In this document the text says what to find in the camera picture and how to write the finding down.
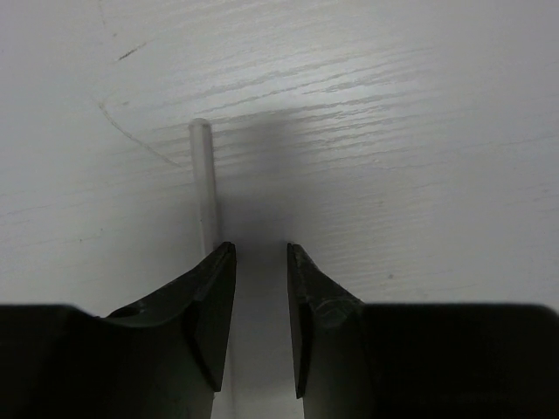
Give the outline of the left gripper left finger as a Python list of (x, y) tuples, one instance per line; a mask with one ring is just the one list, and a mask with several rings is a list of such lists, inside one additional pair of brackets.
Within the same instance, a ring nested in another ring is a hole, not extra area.
[(106, 317), (69, 305), (1, 308), (4, 418), (208, 418), (221, 389), (236, 250)]

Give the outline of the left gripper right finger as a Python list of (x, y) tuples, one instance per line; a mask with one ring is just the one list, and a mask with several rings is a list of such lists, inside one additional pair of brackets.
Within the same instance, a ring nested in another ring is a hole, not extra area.
[(307, 418), (555, 418), (558, 315), (502, 303), (366, 303), (286, 248)]

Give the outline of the white chopstick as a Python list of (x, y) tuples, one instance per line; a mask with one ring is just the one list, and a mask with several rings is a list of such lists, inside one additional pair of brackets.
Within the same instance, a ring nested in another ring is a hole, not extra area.
[(220, 244), (213, 135), (210, 123), (201, 118), (192, 120), (189, 124), (189, 140), (198, 202), (201, 249), (207, 256)]

